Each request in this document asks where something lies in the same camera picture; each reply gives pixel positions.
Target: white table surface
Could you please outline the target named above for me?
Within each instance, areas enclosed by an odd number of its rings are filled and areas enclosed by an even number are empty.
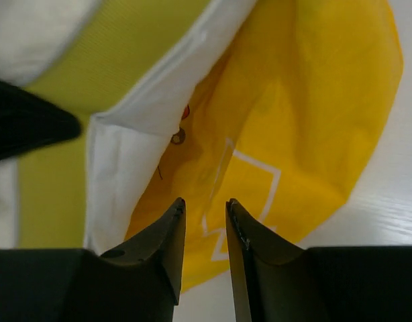
[[[390,3],[405,57],[395,106],[350,201],[301,247],[412,244],[412,0]],[[235,321],[229,272],[183,294],[174,321]]]

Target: yellow bag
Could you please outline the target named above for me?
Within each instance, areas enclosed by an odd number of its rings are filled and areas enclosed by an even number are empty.
[[[298,242],[346,202],[402,69],[385,0],[259,0],[198,86],[127,236],[183,197],[185,289],[228,269],[231,197]]]

